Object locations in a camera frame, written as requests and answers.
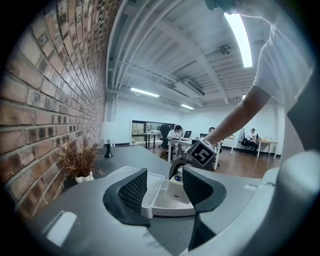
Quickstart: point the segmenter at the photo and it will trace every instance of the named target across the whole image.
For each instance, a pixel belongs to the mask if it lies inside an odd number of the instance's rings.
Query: brick wall
[[[25,219],[56,198],[64,134],[97,141],[106,54],[121,0],[58,0],[26,27],[0,91],[0,178]]]

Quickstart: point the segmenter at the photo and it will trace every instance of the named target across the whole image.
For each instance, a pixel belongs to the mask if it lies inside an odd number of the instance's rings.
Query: dried plant
[[[97,148],[99,146],[98,143],[89,146],[89,141],[84,136],[82,144],[78,147],[77,140],[71,140],[70,137],[66,135],[64,138],[67,145],[66,147],[59,146],[60,151],[57,155],[60,159],[58,163],[64,167],[70,177],[87,177],[90,172],[103,174],[103,172],[96,169],[94,165]]]

